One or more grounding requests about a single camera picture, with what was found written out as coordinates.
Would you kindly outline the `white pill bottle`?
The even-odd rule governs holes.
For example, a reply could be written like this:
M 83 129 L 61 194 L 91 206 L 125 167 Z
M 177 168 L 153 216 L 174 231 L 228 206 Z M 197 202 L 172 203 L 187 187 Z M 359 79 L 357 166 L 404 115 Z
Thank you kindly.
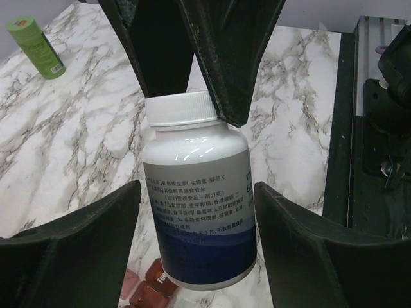
M 165 274 L 214 291 L 245 278 L 257 256 L 250 150 L 208 92 L 145 101 L 155 139 L 142 151 Z

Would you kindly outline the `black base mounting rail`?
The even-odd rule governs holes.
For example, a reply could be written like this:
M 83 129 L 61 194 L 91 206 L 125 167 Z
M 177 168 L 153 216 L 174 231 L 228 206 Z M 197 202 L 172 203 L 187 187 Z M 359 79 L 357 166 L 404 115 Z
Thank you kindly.
M 359 74 L 360 45 L 343 34 L 323 216 L 389 239 L 410 238 L 410 32 L 378 60 L 383 88 Z

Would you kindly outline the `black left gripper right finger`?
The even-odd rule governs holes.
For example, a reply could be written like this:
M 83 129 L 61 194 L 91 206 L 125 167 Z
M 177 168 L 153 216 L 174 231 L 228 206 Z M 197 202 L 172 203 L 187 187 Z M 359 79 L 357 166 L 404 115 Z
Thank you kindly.
M 275 307 L 409 307 L 410 241 L 353 230 L 264 182 L 254 203 Z

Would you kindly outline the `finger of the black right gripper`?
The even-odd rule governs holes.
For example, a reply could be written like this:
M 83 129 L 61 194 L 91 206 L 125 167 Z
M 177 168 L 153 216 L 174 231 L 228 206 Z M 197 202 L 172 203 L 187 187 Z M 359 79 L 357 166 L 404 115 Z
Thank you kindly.
M 218 118 L 248 121 L 259 64 L 282 0 L 178 1 Z
M 186 91 L 193 48 L 176 1 L 100 0 L 146 98 Z

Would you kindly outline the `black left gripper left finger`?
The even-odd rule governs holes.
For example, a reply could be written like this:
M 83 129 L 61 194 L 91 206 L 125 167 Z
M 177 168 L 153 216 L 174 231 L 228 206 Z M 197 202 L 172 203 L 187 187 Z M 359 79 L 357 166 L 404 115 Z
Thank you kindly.
M 117 307 L 141 201 L 131 181 L 1 239 L 1 307 Z

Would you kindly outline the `red weekly pill organizer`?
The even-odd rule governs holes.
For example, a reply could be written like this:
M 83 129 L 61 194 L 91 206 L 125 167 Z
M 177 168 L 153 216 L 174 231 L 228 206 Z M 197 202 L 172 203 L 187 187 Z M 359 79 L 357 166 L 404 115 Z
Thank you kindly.
M 161 259 L 157 258 L 143 278 L 126 269 L 120 299 L 128 302 L 126 307 L 167 307 L 178 288 L 165 274 Z

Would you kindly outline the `green cylindrical bottle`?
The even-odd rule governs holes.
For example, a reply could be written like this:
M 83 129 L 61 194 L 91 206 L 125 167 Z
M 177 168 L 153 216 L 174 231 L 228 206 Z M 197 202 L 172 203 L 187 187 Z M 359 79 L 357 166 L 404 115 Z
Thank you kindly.
M 45 79 L 52 80 L 65 73 L 65 65 L 34 17 L 16 17 L 7 22 L 6 29 Z

